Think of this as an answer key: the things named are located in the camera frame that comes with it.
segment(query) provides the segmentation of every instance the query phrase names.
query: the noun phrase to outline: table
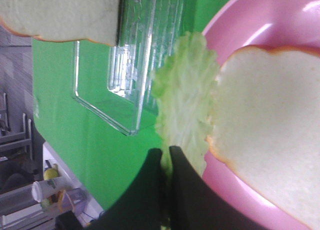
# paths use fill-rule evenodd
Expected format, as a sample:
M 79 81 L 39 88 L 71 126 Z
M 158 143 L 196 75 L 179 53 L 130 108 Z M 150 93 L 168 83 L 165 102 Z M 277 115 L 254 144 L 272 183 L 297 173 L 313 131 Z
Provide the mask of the table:
M 185 0 L 183 30 L 202 31 L 228 0 Z M 126 137 L 71 98 L 73 42 L 32 41 L 34 122 L 100 205 L 125 191 L 161 140 L 150 126 Z M 89 65 L 97 65 L 95 52 Z
M 80 188 L 85 191 L 87 196 L 87 204 L 85 209 L 83 210 L 83 213 L 81 213 L 77 217 L 82 226 L 85 227 L 86 224 L 92 220 L 92 218 L 98 219 L 100 214 L 103 212 L 102 207 L 94 199 L 94 197 L 87 192 L 85 186 L 83 186 L 83 184 L 79 181 L 79 179 L 74 175 L 71 169 L 64 163 L 64 161 L 60 158 L 60 156 L 55 152 L 55 150 L 50 146 L 48 142 L 44 142 L 43 144 L 42 160 L 43 170 L 45 170 L 45 168 L 49 168 L 46 161 L 49 161 L 51 166 L 57 164 L 59 176 L 64 177 L 64 179 L 66 180 L 67 191 L 76 188 Z

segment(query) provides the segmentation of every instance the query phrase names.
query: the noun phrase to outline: metal rack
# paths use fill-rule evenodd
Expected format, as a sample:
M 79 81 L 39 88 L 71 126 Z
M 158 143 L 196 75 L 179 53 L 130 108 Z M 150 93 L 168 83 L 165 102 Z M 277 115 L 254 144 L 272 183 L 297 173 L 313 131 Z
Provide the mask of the metal rack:
M 7 105 L 7 94 L 3 93 L 3 108 L 0 109 L 0 130 L 1 135 L 5 135 L 7 131 L 10 131 L 9 126 L 9 114 Z
M 10 130 L 8 118 L 7 95 L 3 94 L 4 108 L 0 109 L 0 120 L 4 122 L 4 127 L 1 128 L 2 136 L 0 136 L 0 157 L 11 154 L 18 148 L 24 148 L 25 153 L 29 154 L 33 160 L 32 148 L 32 129 L 31 119 L 27 120 L 25 113 L 22 114 L 22 132 L 12 133 Z

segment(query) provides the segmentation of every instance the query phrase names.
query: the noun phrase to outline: gray floor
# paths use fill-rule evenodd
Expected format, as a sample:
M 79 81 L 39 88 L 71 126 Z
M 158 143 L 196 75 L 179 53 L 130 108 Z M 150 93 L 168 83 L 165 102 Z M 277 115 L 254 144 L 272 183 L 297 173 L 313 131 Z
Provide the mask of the gray floor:
M 11 35 L 0 26 L 0 105 L 7 93 L 9 121 L 12 132 L 22 130 L 22 114 L 33 120 L 33 56 L 29 37 Z M 15 46 L 4 52 L 1 47 Z M 33 125 L 34 163 L 42 170 L 44 139 Z

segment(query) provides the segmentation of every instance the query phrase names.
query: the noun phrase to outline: clear plastic container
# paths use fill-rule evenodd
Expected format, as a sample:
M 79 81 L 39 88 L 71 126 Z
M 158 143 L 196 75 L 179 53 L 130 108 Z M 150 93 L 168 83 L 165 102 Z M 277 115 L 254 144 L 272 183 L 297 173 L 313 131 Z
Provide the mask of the clear plastic container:
M 61 213 L 72 211 L 75 216 L 79 216 L 88 203 L 86 193 L 80 189 L 64 190 L 59 197 L 58 207 Z
M 122 0 L 116 47 L 76 41 L 73 97 L 125 135 L 154 123 L 153 71 L 181 33 L 184 0 Z

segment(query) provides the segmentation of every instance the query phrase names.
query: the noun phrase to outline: black tongs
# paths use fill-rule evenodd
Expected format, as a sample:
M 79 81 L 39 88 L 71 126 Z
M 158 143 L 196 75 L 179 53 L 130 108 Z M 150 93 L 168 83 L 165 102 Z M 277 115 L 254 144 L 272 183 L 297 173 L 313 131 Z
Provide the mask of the black tongs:
M 150 149 L 126 192 L 87 229 L 160 230 L 167 225 L 171 230 L 265 230 L 214 193 L 180 147 L 169 150 L 173 165 L 169 191 L 160 166 L 162 151 Z

